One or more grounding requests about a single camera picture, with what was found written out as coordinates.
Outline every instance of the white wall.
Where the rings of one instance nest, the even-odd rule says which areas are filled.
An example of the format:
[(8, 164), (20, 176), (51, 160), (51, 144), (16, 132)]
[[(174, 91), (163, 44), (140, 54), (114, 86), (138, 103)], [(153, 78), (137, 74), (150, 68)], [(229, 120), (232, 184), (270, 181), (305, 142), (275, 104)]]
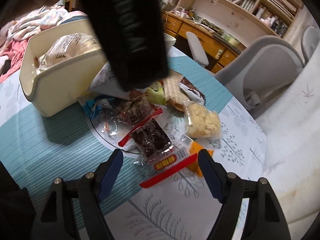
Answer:
[(288, 30), (288, 33), (284, 37), (284, 40), (289, 42), (296, 49), (303, 61), (304, 57), (301, 49), (301, 39), (303, 32), (308, 25), (312, 25), (320, 33), (319, 26), (316, 24), (315, 19), (312, 17), (307, 7), (303, 6), (296, 15), (295, 21)]
[(193, 6), (196, 8), (196, 14), (224, 29), (244, 46), (248, 47), (260, 36), (267, 35), (246, 17), (219, 2), (214, 5), (211, 1), (196, 0)]

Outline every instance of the dining table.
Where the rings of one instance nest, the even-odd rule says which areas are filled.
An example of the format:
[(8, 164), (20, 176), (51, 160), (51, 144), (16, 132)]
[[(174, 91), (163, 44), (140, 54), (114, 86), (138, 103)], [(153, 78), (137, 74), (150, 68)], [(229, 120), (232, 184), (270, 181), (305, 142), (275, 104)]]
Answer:
[[(255, 120), (208, 70), (175, 47), (168, 53), (168, 65), (194, 84), (205, 95), (205, 106), (219, 114), (222, 139), (196, 141), (214, 150), (214, 161), (227, 172), (257, 181), (265, 162), (266, 136)], [(165, 107), (158, 118), (185, 129), (183, 113), (175, 109)], [(25, 98), (19, 72), (0, 84), (0, 161), (20, 188), (28, 189), (36, 211), (56, 177), (78, 179), (108, 160), (115, 148), (100, 120), (88, 119), (78, 103), (46, 118)], [(123, 166), (110, 196), (100, 204), (114, 238), (207, 239), (222, 205), (204, 178), (184, 168), (141, 188), (133, 165), (137, 154), (123, 150)], [(81, 239), (89, 239), (77, 200), (74, 209)], [(248, 199), (243, 199), (233, 239), (241, 238), (247, 209)]]

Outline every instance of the white plastic basket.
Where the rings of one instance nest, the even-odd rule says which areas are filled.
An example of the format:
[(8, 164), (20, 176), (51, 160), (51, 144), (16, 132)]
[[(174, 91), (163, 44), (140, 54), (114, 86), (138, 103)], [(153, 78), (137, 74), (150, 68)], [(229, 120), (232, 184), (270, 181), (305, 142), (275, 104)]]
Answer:
[[(30, 38), (19, 79), (21, 88), (44, 117), (50, 117), (77, 101), (86, 94), (93, 78), (107, 62), (102, 49), (91, 51), (59, 62), (52, 68), (37, 74), (34, 59), (40, 57), (61, 36), (85, 33), (95, 37), (88, 19), (77, 20), (45, 30)], [(166, 51), (176, 39), (165, 33)]]

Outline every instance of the metal screw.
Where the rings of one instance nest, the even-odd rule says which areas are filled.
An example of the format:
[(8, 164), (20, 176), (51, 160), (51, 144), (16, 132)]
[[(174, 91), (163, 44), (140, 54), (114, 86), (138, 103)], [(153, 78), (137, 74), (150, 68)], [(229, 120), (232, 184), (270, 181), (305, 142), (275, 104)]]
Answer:
[(259, 181), (261, 184), (268, 184), (268, 181), (265, 178), (260, 178)]
[(233, 172), (228, 172), (227, 176), (228, 176), (228, 178), (230, 178), (230, 179), (235, 179), (235, 178), (237, 177), (237, 175), (234, 174)]
[(62, 181), (61, 178), (56, 178), (56, 179), (54, 179), (53, 183), (54, 184), (59, 184), (61, 181)]
[(94, 177), (94, 173), (93, 173), (93, 172), (88, 172), (88, 173), (85, 175), (85, 177), (86, 177), (87, 179), (92, 179), (92, 178)]

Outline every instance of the gray chair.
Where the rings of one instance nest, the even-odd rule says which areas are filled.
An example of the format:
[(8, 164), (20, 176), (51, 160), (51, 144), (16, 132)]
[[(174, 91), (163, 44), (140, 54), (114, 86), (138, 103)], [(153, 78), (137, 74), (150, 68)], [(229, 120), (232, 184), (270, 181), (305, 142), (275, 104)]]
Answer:
[(301, 39), (301, 48), (303, 57), (305, 59), (305, 64), (307, 64), (312, 57), (313, 53), (316, 50), (316, 47), (319, 44), (319, 41), (319, 32), (311, 25), (308, 25), (303, 32)]
[(276, 36), (262, 36), (215, 74), (247, 110), (273, 91), (291, 84), (303, 70), (297, 51)]
[(193, 60), (203, 68), (209, 65), (208, 57), (198, 37), (191, 32), (186, 32), (186, 36), (187, 36), (187, 40), (188, 40), (188, 44), (191, 50)]

